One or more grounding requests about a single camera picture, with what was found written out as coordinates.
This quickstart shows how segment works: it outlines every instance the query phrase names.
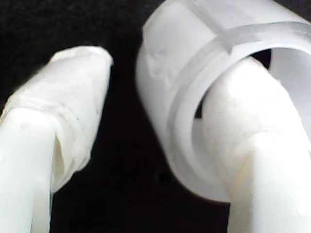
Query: white plastic tube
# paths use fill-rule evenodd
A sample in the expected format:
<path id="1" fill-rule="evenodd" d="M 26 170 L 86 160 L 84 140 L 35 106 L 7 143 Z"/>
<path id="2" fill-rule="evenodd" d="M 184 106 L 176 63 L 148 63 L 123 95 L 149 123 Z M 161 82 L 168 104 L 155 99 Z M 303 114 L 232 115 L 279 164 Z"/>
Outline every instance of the white plastic tube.
<path id="1" fill-rule="evenodd" d="M 111 65 L 101 47 L 60 51 L 9 98 L 0 123 L 0 232 L 49 232 L 50 193 L 90 159 Z"/>
<path id="2" fill-rule="evenodd" d="M 311 25 L 285 7 L 272 0 L 167 0 L 143 36 L 138 92 L 174 174 L 193 193 L 230 201 L 194 115 L 212 83 L 255 52 L 272 49 L 270 72 L 311 136 Z"/>
<path id="3" fill-rule="evenodd" d="M 203 128 L 231 200 L 229 233 L 311 232 L 311 144 L 263 65 L 242 60 L 212 85 Z"/>

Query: frosted plastic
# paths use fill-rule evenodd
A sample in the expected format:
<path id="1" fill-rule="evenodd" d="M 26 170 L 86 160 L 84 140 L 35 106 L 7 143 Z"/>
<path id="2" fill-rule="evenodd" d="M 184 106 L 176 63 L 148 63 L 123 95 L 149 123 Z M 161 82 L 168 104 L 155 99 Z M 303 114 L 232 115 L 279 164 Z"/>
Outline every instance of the frosted plastic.
<path id="1" fill-rule="evenodd" d="M 0 198 L 9 200 L 0 205 L 0 232 L 28 233 L 30 226 L 32 233 L 49 232 L 50 192 L 90 159 L 111 65 L 101 47 L 63 50 L 8 99 L 0 118 L 0 172 L 11 176 L 0 175 Z"/>
<path id="2" fill-rule="evenodd" d="M 230 201 L 196 109 L 228 68 L 266 49 L 272 49 L 271 74 L 290 93 L 310 136 L 308 21 L 272 0 L 167 0 L 144 25 L 138 93 L 172 171 L 199 196 Z"/>

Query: black background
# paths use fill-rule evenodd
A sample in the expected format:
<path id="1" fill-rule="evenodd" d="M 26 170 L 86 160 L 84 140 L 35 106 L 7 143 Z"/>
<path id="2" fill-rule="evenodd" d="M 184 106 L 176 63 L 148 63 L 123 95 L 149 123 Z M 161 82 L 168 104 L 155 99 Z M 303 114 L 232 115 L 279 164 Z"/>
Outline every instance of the black background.
<path id="1" fill-rule="evenodd" d="M 141 27 L 162 0 L 0 0 L 0 105 L 58 50 L 101 45 L 114 57 L 89 165 L 53 201 L 51 233 L 225 233 L 228 205 L 171 174 L 134 86 Z M 311 20 L 309 0 L 280 3 Z"/>

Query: white cylinder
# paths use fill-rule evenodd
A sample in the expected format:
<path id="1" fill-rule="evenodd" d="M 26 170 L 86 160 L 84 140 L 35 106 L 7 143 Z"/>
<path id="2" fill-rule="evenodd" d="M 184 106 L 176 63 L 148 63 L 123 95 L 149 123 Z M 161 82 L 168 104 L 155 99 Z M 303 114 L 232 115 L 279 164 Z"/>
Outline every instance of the white cylinder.
<path id="1" fill-rule="evenodd" d="M 229 233 L 311 231 L 311 144 L 287 91 L 263 65 L 247 58 L 212 85 L 203 129 L 231 200 Z"/>
<path id="2" fill-rule="evenodd" d="M 143 36 L 138 92 L 172 171 L 193 193 L 230 201 L 194 115 L 212 83 L 255 52 L 272 49 L 270 72 L 311 136 L 311 25 L 285 7 L 272 0 L 167 0 Z"/>
<path id="3" fill-rule="evenodd" d="M 14 109 L 1 123 L 0 232 L 49 229 L 54 145 L 55 128 L 43 113 Z"/>
<path id="4" fill-rule="evenodd" d="M 7 101 L 0 118 L 0 232 L 49 232 L 50 194 L 90 159 L 111 65 L 101 47 L 60 51 Z"/>

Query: translucent plastic cylinder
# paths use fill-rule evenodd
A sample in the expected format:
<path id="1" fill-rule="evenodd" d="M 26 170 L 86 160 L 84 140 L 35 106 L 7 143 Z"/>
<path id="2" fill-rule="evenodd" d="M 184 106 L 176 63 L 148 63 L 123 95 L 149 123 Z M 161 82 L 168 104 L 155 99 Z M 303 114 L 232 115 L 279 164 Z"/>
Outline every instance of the translucent plastic cylinder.
<path id="1" fill-rule="evenodd" d="M 138 92 L 172 171 L 193 193 L 230 201 L 194 115 L 215 80 L 255 52 L 272 49 L 270 72 L 311 135 L 311 26 L 285 7 L 272 0 L 167 0 L 143 36 Z"/>

